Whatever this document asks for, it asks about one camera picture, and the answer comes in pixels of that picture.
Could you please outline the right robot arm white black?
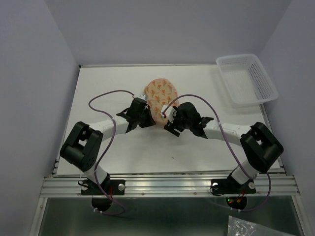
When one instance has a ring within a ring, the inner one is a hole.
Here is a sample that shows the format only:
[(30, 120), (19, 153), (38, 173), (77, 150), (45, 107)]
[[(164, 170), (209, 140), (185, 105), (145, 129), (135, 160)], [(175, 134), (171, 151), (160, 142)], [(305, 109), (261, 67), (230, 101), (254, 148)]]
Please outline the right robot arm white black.
[(284, 151), (277, 138), (261, 122), (250, 126), (221, 123), (214, 118), (202, 117), (190, 102), (178, 107), (164, 105), (161, 116), (168, 119), (164, 129), (175, 136), (187, 129), (197, 137), (242, 147), (246, 160), (237, 161), (238, 166), (227, 178), (211, 181), (210, 189), (214, 195), (255, 193), (254, 177), (267, 173)]

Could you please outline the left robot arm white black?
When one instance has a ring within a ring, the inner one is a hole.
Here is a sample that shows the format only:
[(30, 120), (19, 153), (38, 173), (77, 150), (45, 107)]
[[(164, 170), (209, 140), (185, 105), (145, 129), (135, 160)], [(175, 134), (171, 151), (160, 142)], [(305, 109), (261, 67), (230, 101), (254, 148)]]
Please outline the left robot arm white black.
[(60, 156), (83, 172), (97, 193), (106, 193), (110, 176), (97, 164), (102, 142), (109, 139), (112, 143), (116, 135), (155, 124), (145, 96), (137, 97), (113, 118), (93, 124), (77, 122), (61, 147)]

